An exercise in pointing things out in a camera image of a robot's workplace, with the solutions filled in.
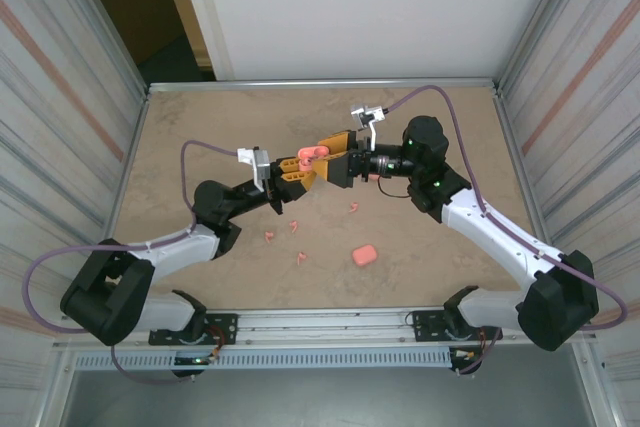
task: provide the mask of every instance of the pink object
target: pink object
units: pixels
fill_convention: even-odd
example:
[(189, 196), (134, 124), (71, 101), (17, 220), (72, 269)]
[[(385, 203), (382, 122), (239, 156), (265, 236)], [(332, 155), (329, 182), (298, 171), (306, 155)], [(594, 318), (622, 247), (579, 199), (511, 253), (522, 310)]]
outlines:
[(351, 257), (358, 267), (364, 267), (378, 258), (378, 252), (373, 245), (367, 244), (354, 250)]
[(298, 162), (298, 170), (300, 172), (310, 172), (313, 170), (311, 159), (300, 159), (300, 162)]
[(303, 147), (298, 151), (299, 159), (317, 159), (329, 155), (329, 147), (324, 145), (313, 145), (311, 147)]

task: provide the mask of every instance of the marble-textured surface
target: marble-textured surface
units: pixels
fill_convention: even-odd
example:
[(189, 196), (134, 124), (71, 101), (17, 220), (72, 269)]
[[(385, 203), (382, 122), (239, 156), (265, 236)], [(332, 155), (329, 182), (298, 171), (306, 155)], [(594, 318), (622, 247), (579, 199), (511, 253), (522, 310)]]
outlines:
[[(447, 89), (456, 106), (464, 140), (485, 198), (529, 229), (502, 130), (485, 88)], [(116, 238), (133, 242), (186, 226), (189, 214), (180, 195), (179, 151), (188, 139), (226, 149), (259, 145), (271, 159), (352, 128), (353, 103), (390, 105), (410, 89), (265, 90), (246, 92), (164, 92), (151, 98), (135, 157)], [(407, 122), (433, 115), (450, 139), (448, 162), (465, 174), (449, 112), (435, 92), (422, 93), (379, 124), (378, 141), (399, 143)], [(187, 154), (187, 185), (215, 179), (236, 185), (249, 167), (199, 147)], [(406, 180), (383, 180), (391, 193), (405, 193)], [(357, 212), (349, 214), (351, 202)], [(383, 196), (375, 183), (356, 181), (342, 190), (316, 180), (284, 215), (269, 207), (235, 222), (242, 234), (234, 249), (215, 262), (190, 266), (163, 279), (159, 291), (178, 288), (209, 308), (335, 308), (435, 305), (458, 289), (478, 284), (495, 290), (515, 282), (472, 242), (430, 217), (408, 199)], [(299, 228), (291, 234), (289, 222)], [(264, 232), (272, 231), (271, 244)], [(371, 243), (378, 260), (358, 268), (351, 251)], [(308, 255), (298, 266), (299, 251)]]

